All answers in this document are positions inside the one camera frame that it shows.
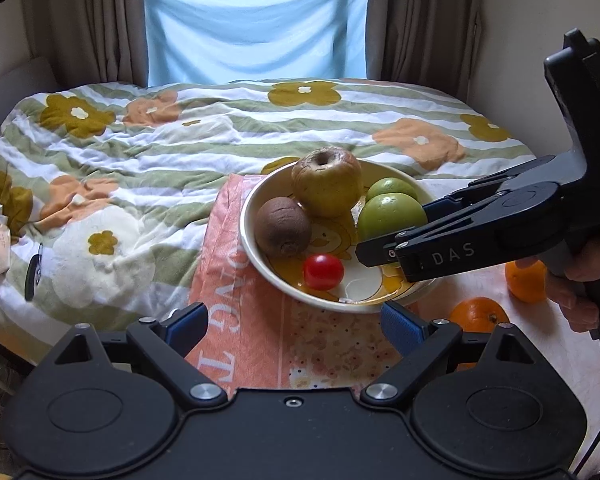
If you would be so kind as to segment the person's right hand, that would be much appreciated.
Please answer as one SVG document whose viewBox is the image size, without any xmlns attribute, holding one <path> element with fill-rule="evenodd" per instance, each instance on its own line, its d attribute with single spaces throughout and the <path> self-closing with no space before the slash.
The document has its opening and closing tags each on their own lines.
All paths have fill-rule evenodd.
<svg viewBox="0 0 600 480">
<path fill-rule="evenodd" d="M 576 333 L 585 333 L 598 327 L 598 307 L 578 294 L 578 285 L 599 279 L 600 242 L 588 244 L 580 255 L 574 258 L 564 276 L 546 274 L 546 296 L 558 304 L 570 328 Z"/>
</svg>

